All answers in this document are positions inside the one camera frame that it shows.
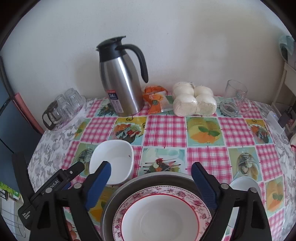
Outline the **large stainless steel plate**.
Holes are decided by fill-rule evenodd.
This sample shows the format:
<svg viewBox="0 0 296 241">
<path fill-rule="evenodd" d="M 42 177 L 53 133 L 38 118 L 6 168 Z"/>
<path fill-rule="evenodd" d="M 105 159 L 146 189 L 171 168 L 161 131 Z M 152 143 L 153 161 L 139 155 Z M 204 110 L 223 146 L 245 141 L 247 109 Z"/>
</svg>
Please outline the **large stainless steel plate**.
<svg viewBox="0 0 296 241">
<path fill-rule="evenodd" d="M 144 174 L 121 186 L 101 220 L 103 240 L 201 240 L 212 219 L 193 178 Z"/>
</svg>

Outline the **pink floral plate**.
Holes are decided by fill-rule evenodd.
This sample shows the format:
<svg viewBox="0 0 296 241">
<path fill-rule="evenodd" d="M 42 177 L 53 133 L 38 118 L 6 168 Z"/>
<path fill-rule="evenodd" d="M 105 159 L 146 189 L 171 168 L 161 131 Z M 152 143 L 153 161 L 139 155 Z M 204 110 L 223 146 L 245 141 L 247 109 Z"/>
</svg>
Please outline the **pink floral plate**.
<svg viewBox="0 0 296 241">
<path fill-rule="evenodd" d="M 135 192 L 117 209 L 114 240 L 199 240 L 212 216 L 196 194 L 158 185 Z"/>
</svg>

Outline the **white square bowl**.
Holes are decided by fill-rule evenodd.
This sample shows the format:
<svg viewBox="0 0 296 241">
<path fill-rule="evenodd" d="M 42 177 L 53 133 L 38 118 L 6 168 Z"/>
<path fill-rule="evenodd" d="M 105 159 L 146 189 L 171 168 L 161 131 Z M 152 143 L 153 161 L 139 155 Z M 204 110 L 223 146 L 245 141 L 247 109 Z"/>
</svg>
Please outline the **white square bowl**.
<svg viewBox="0 0 296 241">
<path fill-rule="evenodd" d="M 95 173 L 103 161 L 107 161 L 111 165 L 111 176 L 107 185 L 120 185 L 132 178 L 134 153 L 129 142 L 108 140 L 99 144 L 91 156 L 89 173 Z"/>
</svg>

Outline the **colourful checked tablecloth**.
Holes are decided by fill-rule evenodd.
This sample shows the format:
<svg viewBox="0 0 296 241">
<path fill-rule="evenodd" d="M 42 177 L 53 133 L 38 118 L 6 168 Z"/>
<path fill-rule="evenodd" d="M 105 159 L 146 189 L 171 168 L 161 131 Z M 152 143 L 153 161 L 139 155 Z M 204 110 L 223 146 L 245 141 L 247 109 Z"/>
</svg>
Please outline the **colourful checked tablecloth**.
<svg viewBox="0 0 296 241">
<path fill-rule="evenodd" d="M 252 102 L 251 111 L 236 118 L 219 112 L 182 118 L 148 110 L 145 105 L 136 115 L 120 118 L 107 99 L 88 100 L 72 123 L 41 137 L 28 168 L 33 188 L 77 161 L 88 164 L 98 144 L 126 140 L 134 152 L 134 176 L 161 170 L 189 174 L 199 161 L 220 182 L 253 178 L 273 240 L 287 237 L 295 225 L 295 153 L 286 134 L 268 120 L 269 105 Z"/>
</svg>

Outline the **upturned clear glass cups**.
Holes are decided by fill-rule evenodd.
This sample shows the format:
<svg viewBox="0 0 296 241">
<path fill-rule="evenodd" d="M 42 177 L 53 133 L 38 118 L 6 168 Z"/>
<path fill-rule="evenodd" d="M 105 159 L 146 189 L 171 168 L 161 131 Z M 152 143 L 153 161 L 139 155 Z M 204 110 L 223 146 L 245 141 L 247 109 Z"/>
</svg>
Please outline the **upturned clear glass cups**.
<svg viewBox="0 0 296 241">
<path fill-rule="evenodd" d="M 81 111 L 86 99 L 81 96 L 77 90 L 70 88 L 63 94 L 60 94 L 55 98 L 58 103 L 58 110 L 62 114 L 63 121 L 71 120 L 76 114 Z"/>
</svg>

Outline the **stainless steel thermos jug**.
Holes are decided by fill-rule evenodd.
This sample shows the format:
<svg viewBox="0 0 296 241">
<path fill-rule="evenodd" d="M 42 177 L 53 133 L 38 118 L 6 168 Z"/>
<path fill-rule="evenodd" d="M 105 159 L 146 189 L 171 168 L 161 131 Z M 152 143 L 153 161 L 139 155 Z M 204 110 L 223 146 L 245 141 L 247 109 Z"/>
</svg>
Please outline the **stainless steel thermos jug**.
<svg viewBox="0 0 296 241">
<path fill-rule="evenodd" d="M 122 44 L 123 38 L 125 36 L 107 39 L 96 47 L 96 51 L 99 53 L 102 85 L 115 113 L 131 116 L 142 110 L 144 98 L 136 67 L 127 50 L 136 54 L 145 83 L 149 81 L 149 75 L 141 49 L 133 44 Z"/>
</svg>

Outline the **bag of white buns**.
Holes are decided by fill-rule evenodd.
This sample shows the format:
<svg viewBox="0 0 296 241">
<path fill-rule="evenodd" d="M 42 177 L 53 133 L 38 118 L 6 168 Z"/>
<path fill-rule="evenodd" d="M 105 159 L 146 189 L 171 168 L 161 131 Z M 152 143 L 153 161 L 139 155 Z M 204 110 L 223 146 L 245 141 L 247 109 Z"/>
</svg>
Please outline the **bag of white buns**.
<svg viewBox="0 0 296 241">
<path fill-rule="evenodd" d="M 211 116 L 217 109 L 213 91 L 206 86 L 195 86 L 192 82 L 173 85 L 173 111 L 176 116 Z"/>
</svg>

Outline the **clear glass mug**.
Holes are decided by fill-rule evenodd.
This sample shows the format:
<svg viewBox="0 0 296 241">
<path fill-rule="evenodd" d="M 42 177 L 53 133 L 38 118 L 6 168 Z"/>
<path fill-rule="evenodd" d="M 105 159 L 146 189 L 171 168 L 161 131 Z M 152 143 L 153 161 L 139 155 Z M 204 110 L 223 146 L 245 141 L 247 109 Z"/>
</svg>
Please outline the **clear glass mug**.
<svg viewBox="0 0 296 241">
<path fill-rule="evenodd" d="M 237 117 L 250 112 L 251 102 L 247 96 L 247 87 L 239 81 L 228 80 L 223 99 L 219 105 L 225 116 Z"/>
</svg>

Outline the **orange snack packet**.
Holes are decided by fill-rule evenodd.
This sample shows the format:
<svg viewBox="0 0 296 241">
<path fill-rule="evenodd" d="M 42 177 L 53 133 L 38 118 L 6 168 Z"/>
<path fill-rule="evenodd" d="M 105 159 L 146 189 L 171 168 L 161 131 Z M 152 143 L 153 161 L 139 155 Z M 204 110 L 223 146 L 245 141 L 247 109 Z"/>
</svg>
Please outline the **orange snack packet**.
<svg viewBox="0 0 296 241">
<path fill-rule="evenodd" d="M 167 98 L 168 91 L 162 86 L 146 86 L 142 91 L 142 96 L 149 104 L 148 114 L 158 114 L 173 110 L 173 105 Z"/>
</svg>

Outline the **white power strip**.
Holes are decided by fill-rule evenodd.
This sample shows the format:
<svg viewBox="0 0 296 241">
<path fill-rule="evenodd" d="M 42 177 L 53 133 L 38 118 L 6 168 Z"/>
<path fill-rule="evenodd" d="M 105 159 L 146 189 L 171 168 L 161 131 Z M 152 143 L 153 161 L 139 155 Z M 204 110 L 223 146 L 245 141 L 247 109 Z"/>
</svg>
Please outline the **white power strip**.
<svg viewBox="0 0 296 241">
<path fill-rule="evenodd" d="M 285 128 L 282 128 L 279 124 L 279 118 L 273 110 L 270 110 L 266 116 L 268 122 L 272 126 L 272 129 L 275 130 L 279 135 L 285 132 Z"/>
</svg>

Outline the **black power adapter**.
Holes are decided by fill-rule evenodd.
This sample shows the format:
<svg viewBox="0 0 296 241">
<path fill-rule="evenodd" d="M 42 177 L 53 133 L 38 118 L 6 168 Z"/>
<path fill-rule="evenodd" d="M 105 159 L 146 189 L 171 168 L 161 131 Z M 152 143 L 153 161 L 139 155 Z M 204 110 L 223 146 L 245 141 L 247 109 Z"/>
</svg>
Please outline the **black power adapter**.
<svg viewBox="0 0 296 241">
<path fill-rule="evenodd" d="M 292 106 L 286 109 L 280 116 L 278 123 L 281 128 L 284 128 L 285 125 L 292 119 Z"/>
</svg>

